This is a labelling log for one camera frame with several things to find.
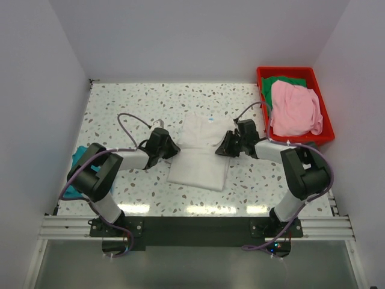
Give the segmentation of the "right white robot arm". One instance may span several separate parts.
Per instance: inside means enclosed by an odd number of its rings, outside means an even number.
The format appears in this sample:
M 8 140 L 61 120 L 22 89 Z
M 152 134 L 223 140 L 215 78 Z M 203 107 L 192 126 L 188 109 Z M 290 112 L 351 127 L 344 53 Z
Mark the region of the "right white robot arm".
M 235 129 L 228 130 L 215 151 L 224 157 L 241 153 L 257 160 L 268 160 L 283 166 L 288 192 L 269 212 L 268 230 L 280 237 L 289 230 L 307 202 L 327 192 L 333 182 L 328 162 L 312 144 L 285 144 L 261 138 L 253 120 L 235 120 Z

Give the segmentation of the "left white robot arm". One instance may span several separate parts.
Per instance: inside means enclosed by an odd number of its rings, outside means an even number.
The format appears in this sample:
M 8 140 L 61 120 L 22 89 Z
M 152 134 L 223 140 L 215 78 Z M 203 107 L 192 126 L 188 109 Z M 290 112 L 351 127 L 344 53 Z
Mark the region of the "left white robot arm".
M 92 210 L 104 221 L 103 228 L 111 236 L 120 235 L 125 228 L 124 212 L 112 198 L 110 189 L 121 170 L 148 170 L 160 159 L 176 156 L 180 148 L 164 128 L 155 128 L 149 139 L 139 147 L 108 149 L 101 144 L 91 144 L 67 175 L 67 183 L 60 194 L 65 197 L 67 188 L 72 186 Z

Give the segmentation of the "white t shirt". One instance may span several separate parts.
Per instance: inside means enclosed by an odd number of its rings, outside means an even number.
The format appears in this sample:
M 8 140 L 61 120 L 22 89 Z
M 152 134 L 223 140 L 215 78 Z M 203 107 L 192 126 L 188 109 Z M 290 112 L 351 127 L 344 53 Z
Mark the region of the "white t shirt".
M 230 158 L 217 155 L 227 131 L 235 124 L 230 117 L 214 118 L 186 113 L 167 181 L 205 190 L 222 191 Z

